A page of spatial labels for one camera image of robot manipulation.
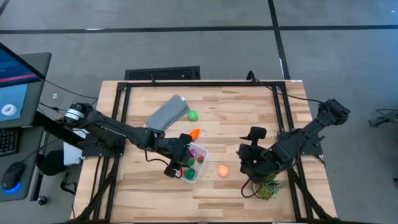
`floor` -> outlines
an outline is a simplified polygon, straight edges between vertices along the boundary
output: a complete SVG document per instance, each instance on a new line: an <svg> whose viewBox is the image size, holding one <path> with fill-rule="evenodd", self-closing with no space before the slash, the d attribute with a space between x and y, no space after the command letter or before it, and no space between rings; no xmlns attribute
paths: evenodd
<svg viewBox="0 0 398 224"><path fill-rule="evenodd" d="M126 69L199 65L202 79L243 79L253 70L258 79L303 80L309 98L336 98L352 111L346 124L322 132L338 216L374 223L398 219L398 126L368 125L376 109L398 108L397 1L3 1L0 42L18 54L51 52L48 80L80 94L98 96L103 80L122 80ZM218 28L178 29L209 26ZM220 30L229 26L240 29ZM139 29L154 27L171 29ZM41 100L59 108L91 102L48 84ZM310 106L316 115L317 106ZM79 167L71 169L77 180ZM68 220L73 196L60 190L62 178L44 179L48 205L0 203L2 223Z"/></svg>

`green ball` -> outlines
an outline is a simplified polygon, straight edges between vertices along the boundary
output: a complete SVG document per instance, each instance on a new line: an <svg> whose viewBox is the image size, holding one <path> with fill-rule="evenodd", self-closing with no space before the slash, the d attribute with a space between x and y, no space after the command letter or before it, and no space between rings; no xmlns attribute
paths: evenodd
<svg viewBox="0 0 398 224"><path fill-rule="evenodd" d="M193 110L190 110L189 112L188 112L188 120L190 120L190 121L198 121L198 114L195 112L195 111L193 111Z"/></svg>
<svg viewBox="0 0 398 224"><path fill-rule="evenodd" d="M189 159L187 164L188 164L188 166L191 167L191 166L193 166L194 163L195 163L194 159Z"/></svg>
<svg viewBox="0 0 398 224"><path fill-rule="evenodd" d="M195 177L195 170L194 169L189 169L189 170L185 171L184 177L187 180L192 180Z"/></svg>

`desk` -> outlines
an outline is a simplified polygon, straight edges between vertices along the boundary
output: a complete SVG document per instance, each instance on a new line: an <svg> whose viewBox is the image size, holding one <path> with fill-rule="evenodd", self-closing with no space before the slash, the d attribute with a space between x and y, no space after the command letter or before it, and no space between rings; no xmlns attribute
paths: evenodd
<svg viewBox="0 0 398 224"><path fill-rule="evenodd" d="M97 110L107 116L112 113L117 84L106 81L101 87ZM287 94L305 97L303 83L286 81L285 84ZM123 94L118 119L121 117ZM272 92L262 86L134 87L129 97L126 123L143 126L144 120L174 94L187 100L190 109L198 113L199 121L188 121L185 116L169 127L166 137L178 137L180 133L201 129L195 143L207 148L210 154L200 180L189 184L168 178L163 174L163 163L146 162L144 151L128 142L120 160L111 222L294 221L288 185L269 201L255 197L242 198L240 193L247 176L240 173L240 160L235 152L239 144L248 142L239 137L247 136L251 126L260 126L267 129L267 137L261 139L259 145L269 147L276 141L279 127ZM296 128L302 128L312 120L306 101L289 98L289 102ZM153 153L149 154L149 158L165 159ZM323 164L313 156L302 156L302 160L309 191L325 211L335 217ZM80 214L90 201L96 162L97 158L84 161L74 203L76 214ZM229 167L229 176L225 179L216 173L220 164ZM279 174L277 180L287 182L286 172ZM247 195L251 190L248 188L245 193ZM300 193L298 197L304 217ZM99 217L104 217L104 206Z"/></svg>
<svg viewBox="0 0 398 224"><path fill-rule="evenodd" d="M47 76L47 71L50 66L50 53L37 53L20 55L27 63L31 64L44 76ZM21 111L20 119L12 119L9 121L1 121L0 129L13 128L21 126L30 126L33 123L37 105L39 104L40 96L42 94L44 81L30 83L27 86L24 107ZM44 128L31 127L23 128L20 134L19 152L10 156L0 157L0 177L3 176L6 169L14 162L23 160L27 155L34 152L40 147L42 142L42 135ZM25 171L21 177L21 187L14 194L5 194L0 190L0 202L9 200L22 200L26 198L29 192L32 174L35 169L37 154L29 156L25 161Z"/></svg>

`blue light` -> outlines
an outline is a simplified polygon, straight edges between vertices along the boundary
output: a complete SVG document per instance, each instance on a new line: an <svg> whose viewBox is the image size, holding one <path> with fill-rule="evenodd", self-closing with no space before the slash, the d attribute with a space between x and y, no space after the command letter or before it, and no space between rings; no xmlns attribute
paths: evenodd
<svg viewBox="0 0 398 224"><path fill-rule="evenodd" d="M20 189L20 187L21 187L21 183L18 182L18 184L17 184L13 189L10 189L10 190L5 190L5 189L3 189L3 191L4 191L6 194L13 194L13 193L16 193L16 192Z"/></svg>

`clear plastic container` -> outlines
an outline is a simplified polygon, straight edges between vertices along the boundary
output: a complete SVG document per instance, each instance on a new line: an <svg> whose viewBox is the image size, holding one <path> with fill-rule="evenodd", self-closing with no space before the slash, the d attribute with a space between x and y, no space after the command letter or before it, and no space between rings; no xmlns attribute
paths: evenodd
<svg viewBox="0 0 398 224"><path fill-rule="evenodd" d="M193 166L191 166L191 168L195 170L195 176L193 177L192 180L187 180L184 177L184 175L182 175L182 177L180 178L181 180L184 180L184 181L186 181L186 182L188 182L190 184L194 184L198 180L198 178L199 178L199 176L201 174L201 171L203 170L203 167L205 166L205 163L207 161L207 157L209 155L209 152L207 151L207 149L205 149L204 147L201 147L200 145L197 145L197 144L191 142L190 143L190 150L192 150L192 149L196 150L196 152L197 152L197 156L195 158L195 163L193 164ZM204 158L203 163L199 163L198 162L198 157L199 156L203 156L203 158Z"/></svg>

